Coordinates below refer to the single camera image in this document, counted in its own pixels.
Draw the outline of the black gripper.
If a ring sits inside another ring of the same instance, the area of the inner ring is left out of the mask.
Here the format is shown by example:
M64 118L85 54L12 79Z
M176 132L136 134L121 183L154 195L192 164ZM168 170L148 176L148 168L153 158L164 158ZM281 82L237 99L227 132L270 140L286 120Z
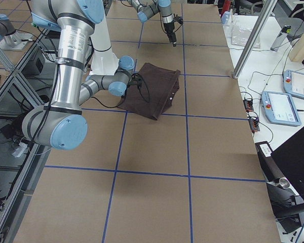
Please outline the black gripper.
M130 86L136 86L138 89L141 89L143 83L143 77L138 73L133 73L129 82L128 87Z
M176 39L176 30L175 30L175 23L178 22L179 24L183 24L183 18L178 15L169 15L167 17L163 17L163 26L165 33L169 39L169 42L172 42L173 47L177 46L177 39Z

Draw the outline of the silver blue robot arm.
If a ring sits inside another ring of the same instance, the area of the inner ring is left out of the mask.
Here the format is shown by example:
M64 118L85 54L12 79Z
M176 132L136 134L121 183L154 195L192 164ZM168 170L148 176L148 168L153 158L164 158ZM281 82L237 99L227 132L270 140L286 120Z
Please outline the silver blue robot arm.
M143 1L121 1L121 4L135 9L137 17L142 23L159 14L162 32L173 47L177 46L176 32L183 26L183 17L173 13L171 1L151 1L150 4Z
M81 104L101 90L125 95L135 62L113 53L102 1L32 1L31 16L60 39L52 96L26 115L22 131L30 142L71 150L88 131Z

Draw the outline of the spare robot arm background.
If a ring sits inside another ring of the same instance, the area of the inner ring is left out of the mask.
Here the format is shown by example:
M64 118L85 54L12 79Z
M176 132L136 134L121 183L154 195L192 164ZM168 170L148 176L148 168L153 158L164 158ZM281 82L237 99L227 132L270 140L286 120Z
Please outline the spare robot arm background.
M4 51L21 51L32 34L18 32L5 14L0 14L0 48Z

